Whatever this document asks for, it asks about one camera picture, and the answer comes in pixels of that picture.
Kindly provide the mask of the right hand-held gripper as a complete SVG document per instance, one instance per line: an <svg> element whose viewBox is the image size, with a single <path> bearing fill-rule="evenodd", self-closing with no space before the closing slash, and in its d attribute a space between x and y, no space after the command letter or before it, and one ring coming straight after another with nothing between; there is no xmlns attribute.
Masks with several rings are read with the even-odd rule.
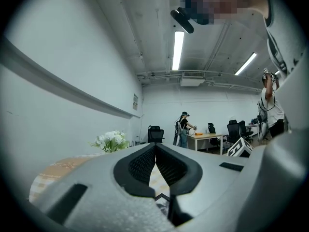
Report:
<svg viewBox="0 0 309 232"><path fill-rule="evenodd" d="M240 137L227 151L230 157L248 158L253 151L253 147L242 137Z"/></svg>

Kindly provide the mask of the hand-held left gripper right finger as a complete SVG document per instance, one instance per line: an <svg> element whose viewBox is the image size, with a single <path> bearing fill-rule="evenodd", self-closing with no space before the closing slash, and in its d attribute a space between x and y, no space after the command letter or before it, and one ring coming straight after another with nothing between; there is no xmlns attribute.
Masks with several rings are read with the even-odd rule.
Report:
<svg viewBox="0 0 309 232"><path fill-rule="evenodd" d="M164 144L155 145L155 157L170 189L168 219L176 227L209 208L251 160Z"/></svg>

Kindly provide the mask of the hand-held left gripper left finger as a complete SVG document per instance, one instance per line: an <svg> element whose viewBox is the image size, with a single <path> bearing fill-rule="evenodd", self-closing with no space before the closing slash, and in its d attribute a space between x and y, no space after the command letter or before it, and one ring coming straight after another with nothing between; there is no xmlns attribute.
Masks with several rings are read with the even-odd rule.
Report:
<svg viewBox="0 0 309 232"><path fill-rule="evenodd" d="M116 163L139 145L92 158L49 185L33 205L57 232L168 232L172 223L153 198L128 194L115 180Z"/></svg>

